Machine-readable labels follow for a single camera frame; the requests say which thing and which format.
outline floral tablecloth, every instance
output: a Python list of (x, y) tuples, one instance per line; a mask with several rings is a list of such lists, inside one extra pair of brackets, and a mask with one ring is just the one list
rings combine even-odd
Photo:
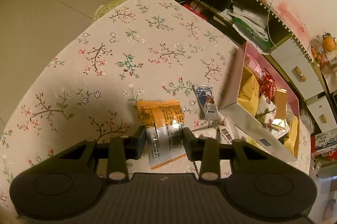
[[(87, 138), (105, 142), (134, 134), (139, 100), (179, 99), (186, 126), (212, 126), (200, 119), (192, 85), (213, 85), (219, 105), (236, 49), (173, 0), (128, 0), (116, 7), (48, 64), (12, 114), (0, 138), (0, 205), (13, 210), (10, 183), (30, 166)], [(292, 165), (308, 172), (309, 135), (302, 133)], [(150, 170), (143, 157), (128, 163), (131, 171)], [(193, 171), (186, 157), (178, 161), (156, 172)]]

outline red object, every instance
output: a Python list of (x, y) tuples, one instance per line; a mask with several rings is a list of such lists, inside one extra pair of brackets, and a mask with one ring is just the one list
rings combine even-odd
[(330, 151), (328, 153), (328, 159), (330, 161), (336, 161), (337, 160), (337, 150)]
[(260, 94), (272, 100), (276, 94), (275, 80), (267, 69), (263, 69), (261, 74), (262, 78), (258, 79), (258, 83), (260, 85)]
[(206, 17), (205, 15), (203, 15), (203, 14), (201, 14), (201, 13), (195, 11), (195, 10), (192, 10), (193, 8), (191, 8), (191, 7), (189, 6), (189, 4), (184, 4), (184, 7), (185, 7), (186, 9), (188, 9), (189, 11), (193, 12), (193, 13), (194, 13), (195, 15), (197, 15), (198, 17), (200, 17), (200, 18), (202, 18), (203, 20), (207, 21), (207, 17)]

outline open box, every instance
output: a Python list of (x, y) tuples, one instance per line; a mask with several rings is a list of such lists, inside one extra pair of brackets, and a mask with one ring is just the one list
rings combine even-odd
[(229, 119), (229, 122), (233, 122), (274, 157), (285, 162), (295, 161), (298, 155), (300, 124), (298, 123), (297, 127), (297, 137), (293, 155), (277, 138), (264, 128), (254, 116), (237, 102), (246, 53), (250, 54), (259, 63), (262, 69), (266, 68), (269, 71), (275, 79), (277, 87), (287, 90), (287, 103), (299, 120), (299, 103), (294, 92), (271, 64), (248, 42), (244, 43), (236, 51), (225, 97), (221, 102), (219, 111)]

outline white flower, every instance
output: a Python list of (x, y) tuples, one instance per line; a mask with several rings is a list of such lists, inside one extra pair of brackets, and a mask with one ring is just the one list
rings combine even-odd
[(101, 96), (101, 93), (100, 92), (98, 92), (98, 90), (94, 93), (94, 95), (95, 95), (95, 98), (99, 98), (100, 96)]
[(82, 102), (83, 102), (84, 104), (87, 104), (87, 103), (89, 102), (89, 98), (83, 98), (83, 99), (82, 99)]

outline drawer handle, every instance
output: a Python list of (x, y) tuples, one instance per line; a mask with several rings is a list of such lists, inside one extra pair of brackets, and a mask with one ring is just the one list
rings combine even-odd
[(328, 120), (326, 119), (326, 116), (324, 114), (321, 115), (321, 118), (323, 120), (323, 123), (327, 123), (328, 122)]
[(298, 66), (295, 67), (295, 72), (299, 76), (301, 81), (305, 82), (307, 80)]

